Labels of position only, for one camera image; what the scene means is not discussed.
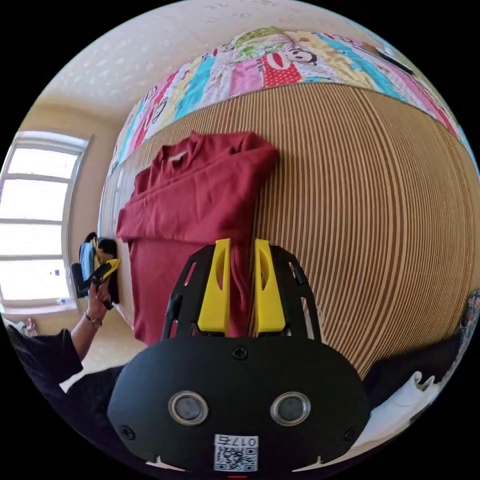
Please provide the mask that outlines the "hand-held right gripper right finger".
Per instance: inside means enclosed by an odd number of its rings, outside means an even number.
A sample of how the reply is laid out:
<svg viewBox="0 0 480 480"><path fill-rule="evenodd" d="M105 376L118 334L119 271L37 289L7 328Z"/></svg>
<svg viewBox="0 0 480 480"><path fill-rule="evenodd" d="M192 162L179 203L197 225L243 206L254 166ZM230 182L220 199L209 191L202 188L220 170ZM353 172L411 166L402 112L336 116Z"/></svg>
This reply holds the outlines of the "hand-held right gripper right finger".
<svg viewBox="0 0 480 480"><path fill-rule="evenodd" d="M286 321L270 243L257 238L254 244L254 256L255 334L279 334L284 331Z"/></svg>

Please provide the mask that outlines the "person's left hand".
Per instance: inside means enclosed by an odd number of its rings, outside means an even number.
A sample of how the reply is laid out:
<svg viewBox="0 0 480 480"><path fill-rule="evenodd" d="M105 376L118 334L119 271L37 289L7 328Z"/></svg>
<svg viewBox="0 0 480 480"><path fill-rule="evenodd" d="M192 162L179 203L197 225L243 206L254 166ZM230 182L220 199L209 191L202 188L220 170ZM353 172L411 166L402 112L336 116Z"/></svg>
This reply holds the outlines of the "person's left hand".
<svg viewBox="0 0 480 480"><path fill-rule="evenodd" d="M97 286L94 282L90 284L88 291L88 305L86 315L95 325L101 325L107 313L107 304L111 297L106 283Z"/></svg>

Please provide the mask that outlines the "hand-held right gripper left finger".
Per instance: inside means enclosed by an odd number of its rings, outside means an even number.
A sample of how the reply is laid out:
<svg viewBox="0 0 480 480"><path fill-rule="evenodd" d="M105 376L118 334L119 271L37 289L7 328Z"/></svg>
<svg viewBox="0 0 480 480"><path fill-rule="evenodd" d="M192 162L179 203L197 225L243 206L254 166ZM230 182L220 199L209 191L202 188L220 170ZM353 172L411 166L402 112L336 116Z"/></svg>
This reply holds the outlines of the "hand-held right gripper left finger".
<svg viewBox="0 0 480 480"><path fill-rule="evenodd" d="M197 321L206 334L228 334L230 327L231 240L215 242Z"/></svg>

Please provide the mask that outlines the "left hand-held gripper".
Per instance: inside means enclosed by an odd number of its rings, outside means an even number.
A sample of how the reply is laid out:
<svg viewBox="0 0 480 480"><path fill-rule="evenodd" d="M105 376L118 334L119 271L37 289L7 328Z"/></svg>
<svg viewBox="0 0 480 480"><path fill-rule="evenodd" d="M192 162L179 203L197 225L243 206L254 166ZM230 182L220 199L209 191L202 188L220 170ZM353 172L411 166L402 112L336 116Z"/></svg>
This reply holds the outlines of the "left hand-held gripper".
<svg viewBox="0 0 480 480"><path fill-rule="evenodd" d="M121 260L117 255L116 241L98 237L91 232L79 248L79 297L88 296L91 283L106 284L110 295L108 311L119 303L118 269Z"/></svg>

